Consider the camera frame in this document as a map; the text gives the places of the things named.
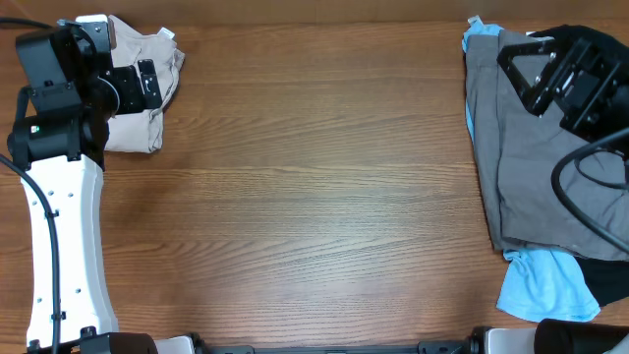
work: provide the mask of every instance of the black cable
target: black cable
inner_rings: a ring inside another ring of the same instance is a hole
[[[57,240],[57,228],[55,227],[55,213],[52,212],[50,203],[41,191],[41,188],[27,173],[11,162],[5,155],[0,153],[0,162],[9,167],[13,172],[22,177],[30,188],[35,192],[48,221],[48,232],[50,233],[50,249],[52,258],[52,353],[57,354],[59,350],[59,335],[61,333],[61,295],[59,293],[59,241]]]
[[[21,25],[21,26],[30,26],[40,29],[51,29],[51,25],[43,24],[37,21],[29,20],[29,19],[16,19],[16,18],[6,18],[0,17],[0,25]]]
[[[600,147],[604,147],[616,140],[623,139],[625,137],[629,137],[629,128],[625,128],[620,130],[614,134],[611,134],[605,138],[597,140],[591,144],[587,144],[584,147],[579,147],[576,150],[568,153],[565,157],[559,160],[557,164],[552,169],[552,175],[550,178],[550,183],[552,184],[552,191],[557,195],[559,201],[563,204],[564,207],[570,211],[574,217],[576,217],[579,221],[581,221],[584,225],[586,225],[590,230],[599,235],[603,240],[609,242],[614,245],[619,250],[622,250],[629,254],[629,244],[620,240],[616,235],[607,231],[602,225],[596,222],[591,217],[587,216],[584,212],[582,212],[566,195],[565,191],[561,188],[561,182],[559,181],[559,177],[561,177],[561,171],[565,168],[565,166],[570,163],[570,161],[575,160],[577,158],[584,158],[597,151]]]
[[[625,158],[625,156],[623,154],[621,154],[620,152],[618,152],[618,151],[609,151],[609,150],[606,150],[606,149],[597,149],[596,151],[588,153],[586,156],[582,156],[582,157],[578,157],[578,158],[574,159],[574,165],[577,168],[577,171],[579,171],[579,173],[581,173],[581,175],[583,177],[585,177],[585,178],[589,179],[590,181],[592,181],[592,182],[594,182],[594,183],[596,183],[598,185],[601,185],[603,187],[629,191],[629,183],[610,183],[610,182],[605,182],[605,181],[602,181],[602,180],[600,180],[598,178],[594,178],[594,177],[590,176],[589,174],[587,174],[587,173],[585,173],[585,172],[583,172],[581,170],[581,161],[583,159],[585,159],[587,157],[590,157],[593,154],[599,153],[599,152],[609,152],[609,153],[613,153],[615,155],[618,155],[618,156],[620,156],[622,158]]]

